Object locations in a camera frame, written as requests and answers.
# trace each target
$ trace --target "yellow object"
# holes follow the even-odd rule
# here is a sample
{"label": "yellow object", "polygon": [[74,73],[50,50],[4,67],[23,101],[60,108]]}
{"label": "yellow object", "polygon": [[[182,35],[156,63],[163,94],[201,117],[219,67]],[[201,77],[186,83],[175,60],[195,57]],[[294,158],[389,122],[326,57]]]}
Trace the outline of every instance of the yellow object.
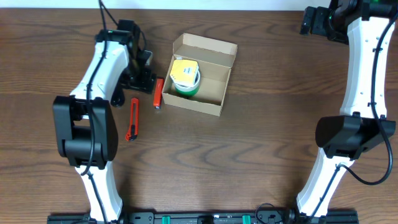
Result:
{"label": "yellow object", "polygon": [[170,77],[179,85],[193,87],[199,71],[198,62],[193,60],[174,60]]}

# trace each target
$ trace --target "cardboard box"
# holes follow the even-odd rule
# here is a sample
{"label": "cardboard box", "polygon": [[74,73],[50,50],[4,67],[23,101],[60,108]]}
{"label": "cardboard box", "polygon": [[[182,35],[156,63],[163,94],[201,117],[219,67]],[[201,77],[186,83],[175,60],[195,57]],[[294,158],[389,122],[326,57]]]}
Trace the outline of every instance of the cardboard box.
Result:
{"label": "cardboard box", "polygon": [[[162,90],[164,103],[219,116],[237,49],[236,44],[182,34],[173,43],[173,56]],[[192,97],[182,96],[175,90],[170,71],[176,59],[195,60],[199,64],[201,83],[198,93]]]}

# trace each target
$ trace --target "box flap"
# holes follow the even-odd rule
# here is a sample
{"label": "box flap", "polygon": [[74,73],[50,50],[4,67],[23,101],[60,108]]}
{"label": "box flap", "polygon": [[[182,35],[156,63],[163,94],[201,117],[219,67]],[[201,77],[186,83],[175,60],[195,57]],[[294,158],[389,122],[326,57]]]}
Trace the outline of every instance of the box flap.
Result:
{"label": "box flap", "polygon": [[182,34],[173,43],[173,54],[231,68],[238,46],[192,34]]}

